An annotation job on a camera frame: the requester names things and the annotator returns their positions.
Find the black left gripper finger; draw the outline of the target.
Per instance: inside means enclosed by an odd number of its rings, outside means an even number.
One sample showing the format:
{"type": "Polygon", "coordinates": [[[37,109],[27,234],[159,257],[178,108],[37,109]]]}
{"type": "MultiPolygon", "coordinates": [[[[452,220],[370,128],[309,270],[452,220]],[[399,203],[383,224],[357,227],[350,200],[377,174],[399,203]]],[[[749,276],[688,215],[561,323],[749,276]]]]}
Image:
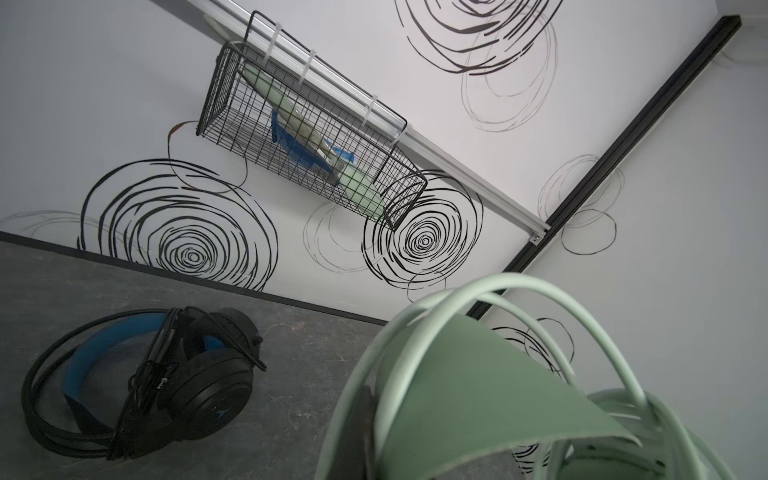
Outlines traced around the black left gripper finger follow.
{"type": "Polygon", "coordinates": [[[363,385],[343,423],[340,440],[331,456],[331,480],[373,480],[375,450],[373,420],[376,400],[369,385],[363,385]]]}

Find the mint green headphones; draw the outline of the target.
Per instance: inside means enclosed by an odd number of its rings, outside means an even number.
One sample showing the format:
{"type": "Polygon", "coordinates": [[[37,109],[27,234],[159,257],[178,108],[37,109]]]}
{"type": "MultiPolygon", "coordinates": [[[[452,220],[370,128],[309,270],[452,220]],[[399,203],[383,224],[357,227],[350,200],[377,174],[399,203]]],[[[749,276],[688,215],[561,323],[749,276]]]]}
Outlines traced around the mint green headphones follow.
{"type": "Polygon", "coordinates": [[[572,296],[502,273],[411,304],[375,337],[335,407],[315,475],[331,456],[357,393],[369,385],[375,479],[434,479],[524,446],[537,479],[730,479],[729,466],[658,397],[572,296]],[[585,393],[549,332],[503,296],[539,293],[592,336],[620,386],[585,393]]]}

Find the black gaming headphones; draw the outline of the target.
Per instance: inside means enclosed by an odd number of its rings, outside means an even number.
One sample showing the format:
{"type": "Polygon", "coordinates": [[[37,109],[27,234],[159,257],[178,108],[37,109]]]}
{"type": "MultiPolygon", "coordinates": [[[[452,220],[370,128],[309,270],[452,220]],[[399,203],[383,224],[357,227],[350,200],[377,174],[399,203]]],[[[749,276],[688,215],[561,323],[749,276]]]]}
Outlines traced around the black gaming headphones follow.
{"type": "Polygon", "coordinates": [[[96,319],[57,339],[28,370],[20,394],[27,429],[46,450],[78,459],[135,459],[175,441],[205,438],[247,405],[255,370],[267,369],[262,343],[256,323],[234,308],[140,309],[96,319]],[[110,349],[143,335],[152,339],[129,377],[117,421],[108,425],[82,401],[84,380],[110,349]],[[76,431],[49,423],[38,411],[59,368],[76,431]]]}

